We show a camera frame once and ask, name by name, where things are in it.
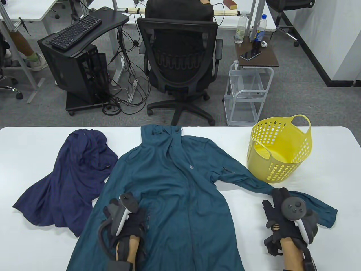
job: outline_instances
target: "plastic laundry basket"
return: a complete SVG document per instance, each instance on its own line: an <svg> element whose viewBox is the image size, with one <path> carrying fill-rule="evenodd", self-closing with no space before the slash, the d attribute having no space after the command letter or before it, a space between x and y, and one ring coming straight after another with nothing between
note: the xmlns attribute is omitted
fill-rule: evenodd
<svg viewBox="0 0 361 271"><path fill-rule="evenodd" d="M304 117L306 133L291 122ZM273 117L259 121L253 128L247 153L249 171L258 179L277 183L285 180L311 153L311 123L304 115Z"/></svg>

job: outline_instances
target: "shoe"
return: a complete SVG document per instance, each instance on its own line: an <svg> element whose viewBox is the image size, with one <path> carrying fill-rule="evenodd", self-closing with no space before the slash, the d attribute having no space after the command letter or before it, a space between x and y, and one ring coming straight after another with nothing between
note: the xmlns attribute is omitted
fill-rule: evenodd
<svg viewBox="0 0 361 271"><path fill-rule="evenodd" d="M30 67L33 72L38 72L48 66L43 55L36 53L38 61L30 61Z"/></svg>
<svg viewBox="0 0 361 271"><path fill-rule="evenodd" d="M6 53L5 53L5 56L4 56L5 59L9 59L11 58L11 52L9 49L6 49Z"/></svg>

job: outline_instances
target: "white wall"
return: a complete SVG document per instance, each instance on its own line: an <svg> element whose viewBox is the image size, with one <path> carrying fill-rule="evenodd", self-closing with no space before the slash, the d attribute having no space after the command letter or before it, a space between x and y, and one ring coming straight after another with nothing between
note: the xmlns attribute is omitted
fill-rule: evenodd
<svg viewBox="0 0 361 271"><path fill-rule="evenodd" d="M361 32L358 34L353 45L348 51L345 59L342 61L333 80L345 80L344 78L350 78L350 80L354 80L357 77L361 77L361 75L359 74L360 71L361 71Z"/></svg>
<svg viewBox="0 0 361 271"><path fill-rule="evenodd" d="M311 9L285 11L331 80L354 80L359 73L347 66L354 54L360 55L356 47L348 55L360 34L360 10L360 0L316 0Z"/></svg>

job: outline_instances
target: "small side table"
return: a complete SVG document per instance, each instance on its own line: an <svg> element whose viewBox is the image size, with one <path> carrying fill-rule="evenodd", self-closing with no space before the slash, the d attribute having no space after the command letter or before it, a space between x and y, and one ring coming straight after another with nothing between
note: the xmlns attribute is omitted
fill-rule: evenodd
<svg viewBox="0 0 361 271"><path fill-rule="evenodd" d="M265 41L268 46L261 48L262 53L250 61L240 58L252 48L249 39L235 43L238 61L230 66L223 98L228 126L253 126L259 120L274 75L271 67L279 66L269 40Z"/></svg>

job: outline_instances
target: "water bottle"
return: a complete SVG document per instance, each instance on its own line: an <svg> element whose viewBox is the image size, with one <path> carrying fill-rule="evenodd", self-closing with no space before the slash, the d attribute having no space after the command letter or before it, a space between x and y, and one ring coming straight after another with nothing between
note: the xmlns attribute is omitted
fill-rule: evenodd
<svg viewBox="0 0 361 271"><path fill-rule="evenodd" d="M234 42L237 44L241 44L243 42L244 33L247 28L247 17L246 11L241 12L241 16L238 19L238 25L236 29L236 35L234 36Z"/></svg>
<svg viewBox="0 0 361 271"><path fill-rule="evenodd" d="M258 50L261 47L261 42L262 42L263 36L265 35L265 30L266 30L266 26L267 26L266 17L267 17L267 15L263 14L262 19L257 24L256 36L255 36L255 40L253 41L253 46L252 46L253 49Z"/></svg>

